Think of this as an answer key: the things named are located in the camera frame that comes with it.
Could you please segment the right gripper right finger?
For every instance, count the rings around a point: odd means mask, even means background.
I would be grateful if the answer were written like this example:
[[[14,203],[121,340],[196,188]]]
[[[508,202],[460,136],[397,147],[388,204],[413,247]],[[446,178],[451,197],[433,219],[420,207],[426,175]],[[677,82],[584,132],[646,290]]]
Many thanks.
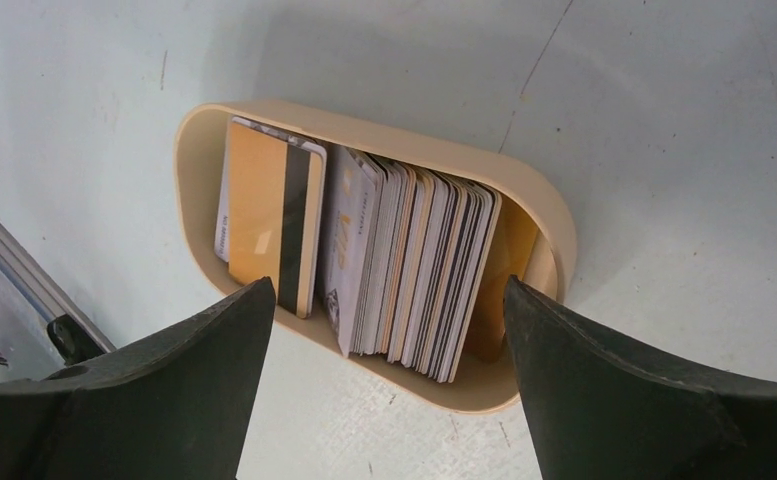
[[[511,278],[504,320],[546,479],[777,479],[777,382],[705,366]]]

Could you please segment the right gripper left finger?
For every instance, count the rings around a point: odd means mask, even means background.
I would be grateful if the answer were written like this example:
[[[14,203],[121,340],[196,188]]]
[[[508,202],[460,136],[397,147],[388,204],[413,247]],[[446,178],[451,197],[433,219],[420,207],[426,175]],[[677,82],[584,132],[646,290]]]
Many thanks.
[[[262,278],[42,380],[0,383],[0,479],[233,479],[274,321]]]

